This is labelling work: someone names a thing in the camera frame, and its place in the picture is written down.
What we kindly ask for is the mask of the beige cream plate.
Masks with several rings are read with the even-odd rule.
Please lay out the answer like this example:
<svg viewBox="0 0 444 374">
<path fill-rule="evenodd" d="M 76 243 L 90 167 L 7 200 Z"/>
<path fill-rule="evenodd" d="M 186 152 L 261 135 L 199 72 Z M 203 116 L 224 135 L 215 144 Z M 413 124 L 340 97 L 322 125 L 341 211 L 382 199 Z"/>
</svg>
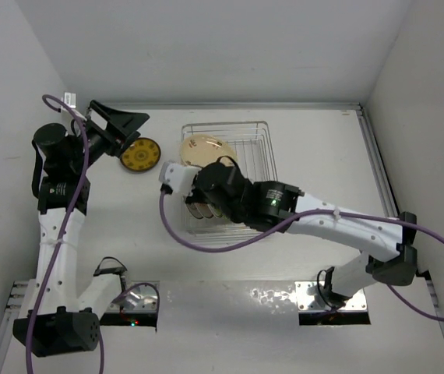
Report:
<svg viewBox="0 0 444 374">
<path fill-rule="evenodd" d="M 182 141 L 180 147 L 181 163 L 187 166 L 204 168 L 208 164 L 220 161 L 227 166 L 238 162 L 231 146 L 214 136 L 205 134 L 190 136 Z"/>
</svg>

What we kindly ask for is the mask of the yellow gold patterned plate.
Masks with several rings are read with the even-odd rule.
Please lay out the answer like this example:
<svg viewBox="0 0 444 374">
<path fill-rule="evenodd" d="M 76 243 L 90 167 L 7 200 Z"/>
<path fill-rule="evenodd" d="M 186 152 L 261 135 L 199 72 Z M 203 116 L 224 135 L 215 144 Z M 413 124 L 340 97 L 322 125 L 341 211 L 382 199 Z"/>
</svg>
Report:
<svg viewBox="0 0 444 374">
<path fill-rule="evenodd" d="M 120 156 L 122 166 L 132 173 L 143 173 L 153 169 L 161 157 L 159 144 L 146 137 L 139 137 Z"/>
</svg>

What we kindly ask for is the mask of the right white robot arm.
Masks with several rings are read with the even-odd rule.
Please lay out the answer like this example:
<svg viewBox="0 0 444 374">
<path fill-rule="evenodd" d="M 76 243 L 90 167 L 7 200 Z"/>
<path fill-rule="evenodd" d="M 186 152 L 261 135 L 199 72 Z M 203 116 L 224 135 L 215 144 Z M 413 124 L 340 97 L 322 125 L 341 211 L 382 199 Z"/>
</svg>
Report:
<svg viewBox="0 0 444 374">
<path fill-rule="evenodd" d="M 368 221 L 296 186 L 252 182 L 239 167 L 221 161 L 199 170 L 185 201 L 210 205 L 231 222 L 256 231 L 282 224 L 281 233 L 311 235 L 357 249 L 359 256 L 343 266 L 330 267 L 317 285 L 319 301 L 331 309 L 344 307 L 358 290 L 374 283 L 408 286 L 418 270 L 413 246 L 416 231 L 404 226 L 416 223 L 412 213 L 386 223 Z"/>
</svg>

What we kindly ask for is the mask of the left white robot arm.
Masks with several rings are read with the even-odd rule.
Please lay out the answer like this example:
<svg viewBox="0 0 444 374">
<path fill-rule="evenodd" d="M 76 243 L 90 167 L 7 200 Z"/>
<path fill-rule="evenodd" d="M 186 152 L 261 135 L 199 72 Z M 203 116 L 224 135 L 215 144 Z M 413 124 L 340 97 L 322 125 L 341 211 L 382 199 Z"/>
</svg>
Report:
<svg viewBox="0 0 444 374">
<path fill-rule="evenodd" d="M 36 151 L 32 192 L 41 230 L 36 289 L 13 335 L 29 355 L 43 358 L 94 350 L 100 320 L 125 289 L 125 267 L 98 270 L 78 293 L 79 234 L 86 219 L 87 169 L 100 157 L 120 157 L 139 138 L 146 113 L 118 111 L 91 101 L 85 116 L 72 114 L 78 134 L 48 123 L 33 135 Z"/>
</svg>

